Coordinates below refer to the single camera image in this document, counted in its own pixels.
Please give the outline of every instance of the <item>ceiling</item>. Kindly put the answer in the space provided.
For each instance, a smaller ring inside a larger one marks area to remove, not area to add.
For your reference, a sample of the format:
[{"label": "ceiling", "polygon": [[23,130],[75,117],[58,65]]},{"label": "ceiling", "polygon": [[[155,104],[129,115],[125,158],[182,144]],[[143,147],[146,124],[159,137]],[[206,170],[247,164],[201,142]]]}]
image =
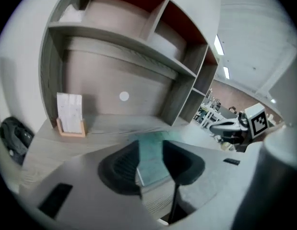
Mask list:
[{"label": "ceiling", "polygon": [[[269,89],[297,52],[297,30],[278,0],[222,0],[218,36],[224,56],[215,79],[277,111]],[[223,66],[229,68],[230,80]]]}]

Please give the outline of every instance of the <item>teal cloth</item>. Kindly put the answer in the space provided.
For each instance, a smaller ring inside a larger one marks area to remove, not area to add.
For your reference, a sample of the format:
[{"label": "teal cloth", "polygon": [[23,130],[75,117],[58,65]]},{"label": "teal cloth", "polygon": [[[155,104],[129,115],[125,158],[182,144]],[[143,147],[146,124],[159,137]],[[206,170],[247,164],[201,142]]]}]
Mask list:
[{"label": "teal cloth", "polygon": [[174,140],[183,142],[178,132],[153,132],[134,135],[140,144],[139,176],[143,186],[148,186],[169,176],[162,161],[162,141]]}]

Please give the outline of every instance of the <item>desk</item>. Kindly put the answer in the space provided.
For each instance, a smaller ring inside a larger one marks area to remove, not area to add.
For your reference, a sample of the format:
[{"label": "desk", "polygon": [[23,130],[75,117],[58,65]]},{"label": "desk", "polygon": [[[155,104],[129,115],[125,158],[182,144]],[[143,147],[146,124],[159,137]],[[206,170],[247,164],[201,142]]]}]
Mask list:
[{"label": "desk", "polygon": [[208,121],[212,118],[212,116],[216,116],[217,121],[222,120],[224,117],[218,113],[215,109],[211,108],[210,106],[204,105],[204,107],[208,110],[204,120],[201,122],[201,127],[205,127]]},{"label": "desk", "polygon": [[[58,168],[64,161],[69,161],[77,155],[97,150],[104,151],[103,148],[111,145],[131,142],[129,140],[129,134],[137,132],[172,129],[183,131],[187,128],[183,120],[178,120],[176,126],[170,127],[154,117],[146,117],[145,120],[143,117],[135,117],[132,123],[130,121],[128,123],[130,117],[123,115],[119,119],[117,119],[117,115],[115,117],[116,120],[111,120],[110,115],[103,115],[87,122],[90,129],[87,138],[61,137],[55,129],[50,128],[48,122],[45,122],[35,136],[24,161],[20,196],[26,198],[32,192],[33,188],[52,171]],[[257,150],[247,149],[246,153],[235,153],[205,149],[178,142],[174,142],[174,144],[202,156],[206,162],[206,171],[194,184],[181,187],[180,189],[183,201],[188,203],[187,207],[192,211],[195,209],[198,210],[191,214],[187,220],[184,219],[170,226],[170,228],[198,229],[201,226],[203,229],[229,229],[227,226],[230,225],[235,210],[238,208],[247,190],[255,167],[257,156],[251,152],[259,150],[259,146],[257,145]],[[241,163],[239,166],[226,164],[222,162],[224,158],[239,159]],[[243,173],[244,177],[242,179],[241,177],[237,177],[239,173]],[[154,219],[170,211],[171,198],[174,191],[173,185],[173,181],[168,180],[143,189],[143,204],[153,215]],[[214,210],[211,209],[210,205],[213,204],[215,207],[219,207],[218,204],[224,203],[224,200],[227,200],[227,202],[225,205],[221,205],[220,208],[231,207],[231,210],[224,213],[217,209],[217,214],[213,213]],[[221,223],[218,225],[214,217],[221,219],[223,225]]]}]

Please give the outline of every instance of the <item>shelving unit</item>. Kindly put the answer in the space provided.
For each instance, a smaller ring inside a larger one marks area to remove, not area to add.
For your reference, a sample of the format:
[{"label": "shelving unit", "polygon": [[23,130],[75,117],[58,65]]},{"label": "shelving unit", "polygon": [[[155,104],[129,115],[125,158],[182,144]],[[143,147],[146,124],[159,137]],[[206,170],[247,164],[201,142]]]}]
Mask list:
[{"label": "shelving unit", "polygon": [[[85,8],[81,23],[59,21],[70,4]],[[171,0],[61,0],[41,47],[40,83],[53,127],[57,92],[82,94],[88,114],[152,115],[173,125],[192,120],[216,67],[201,32]]]},{"label": "shelving unit", "polygon": [[205,60],[202,64],[200,73],[195,81],[194,88],[204,94],[207,94],[214,79],[217,66],[218,61],[214,57],[212,50],[209,48]]},{"label": "shelving unit", "polygon": [[205,96],[192,89],[181,113],[180,117],[190,123],[200,108]]},{"label": "shelving unit", "polygon": [[210,89],[217,66],[218,60],[214,56],[211,48],[208,47],[204,61],[200,67],[199,75],[179,115],[185,121],[190,123],[200,108],[208,90]]}]

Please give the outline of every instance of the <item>ceiling light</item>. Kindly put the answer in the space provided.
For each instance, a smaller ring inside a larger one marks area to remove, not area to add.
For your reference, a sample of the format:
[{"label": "ceiling light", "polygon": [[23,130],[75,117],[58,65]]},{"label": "ceiling light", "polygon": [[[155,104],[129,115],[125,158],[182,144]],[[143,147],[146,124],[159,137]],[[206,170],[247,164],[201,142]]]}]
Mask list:
[{"label": "ceiling light", "polygon": [[225,77],[226,77],[227,79],[230,79],[228,68],[227,68],[227,67],[223,67],[223,68],[224,68],[224,72],[225,72]]},{"label": "ceiling light", "polygon": [[217,35],[215,36],[214,47],[216,48],[216,51],[217,51],[217,53],[219,55],[221,55],[221,56],[224,55],[224,52],[223,52],[219,37]]}]

